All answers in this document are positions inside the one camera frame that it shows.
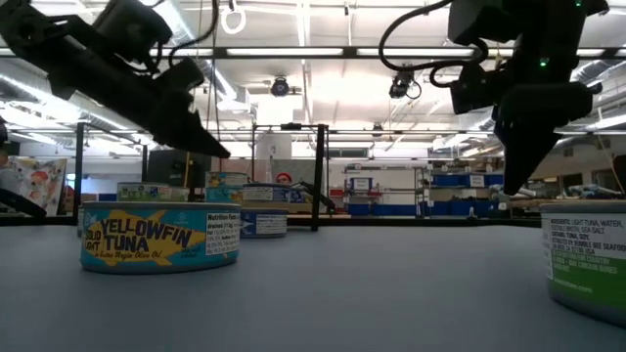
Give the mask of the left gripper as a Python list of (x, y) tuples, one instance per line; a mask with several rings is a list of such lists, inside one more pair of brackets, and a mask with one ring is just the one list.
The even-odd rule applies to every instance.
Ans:
[(150, 78), (114, 64), (67, 36), (55, 35), (46, 42), (55, 60), (48, 72), (55, 96), (68, 99), (78, 91), (144, 127), (159, 143), (190, 153), (231, 156), (191, 109), (190, 90), (203, 82), (193, 60), (184, 59)]

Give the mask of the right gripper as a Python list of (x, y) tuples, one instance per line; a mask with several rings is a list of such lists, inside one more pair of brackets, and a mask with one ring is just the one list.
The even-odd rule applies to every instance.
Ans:
[(525, 82), (507, 66), (465, 66), (449, 83), (453, 111), (490, 107), (493, 132), (504, 146), (504, 193), (514, 196), (553, 149), (555, 129), (587, 115), (595, 88), (573, 82)]

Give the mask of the white shelf unit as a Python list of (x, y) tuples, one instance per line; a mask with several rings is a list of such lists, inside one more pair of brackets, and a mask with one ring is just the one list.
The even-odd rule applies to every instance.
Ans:
[[(415, 204), (417, 174), (409, 166), (381, 164), (348, 164), (341, 175), (344, 177), (346, 203)], [(373, 187), (369, 192), (351, 191), (349, 181), (353, 177), (371, 177)]]

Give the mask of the long blue storage bin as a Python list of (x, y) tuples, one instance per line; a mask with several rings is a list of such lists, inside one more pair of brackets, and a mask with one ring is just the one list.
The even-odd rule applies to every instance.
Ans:
[(417, 207), (413, 204), (359, 204), (351, 203), (347, 211), (354, 216), (416, 216)]
[(447, 200), (435, 201), (429, 209), (431, 216), (487, 217), (490, 210), (497, 210), (498, 202), (492, 200)]

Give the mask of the small black background robot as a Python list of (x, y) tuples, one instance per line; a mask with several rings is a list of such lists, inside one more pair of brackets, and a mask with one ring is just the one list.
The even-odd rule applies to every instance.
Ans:
[(306, 202), (312, 203), (314, 197), (319, 198), (320, 211), (324, 211), (328, 214), (335, 214), (335, 203), (325, 196), (322, 192), (316, 192), (315, 185), (304, 181), (300, 181), (292, 186), (294, 189), (302, 191), (303, 198)]

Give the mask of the colourful poster board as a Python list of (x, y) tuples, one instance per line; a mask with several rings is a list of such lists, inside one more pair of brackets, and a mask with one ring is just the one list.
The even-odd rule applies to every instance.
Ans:
[(21, 182), (19, 195), (44, 208), (48, 216), (56, 216), (65, 184), (67, 160), (9, 156), (9, 164)]

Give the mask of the black curved chair back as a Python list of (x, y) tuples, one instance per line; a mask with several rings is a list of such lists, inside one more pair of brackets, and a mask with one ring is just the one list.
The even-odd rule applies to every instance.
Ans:
[(44, 208), (32, 202), (28, 198), (24, 198), (19, 194), (6, 189), (0, 188), (0, 203), (34, 218), (44, 218), (47, 216), (47, 211)]

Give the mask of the blue table mat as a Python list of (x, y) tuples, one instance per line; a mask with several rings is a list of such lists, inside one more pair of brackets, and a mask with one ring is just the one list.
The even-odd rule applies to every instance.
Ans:
[(324, 228), (239, 261), (84, 272), (72, 227), (0, 229), (0, 352), (626, 352), (547, 294), (519, 227)]

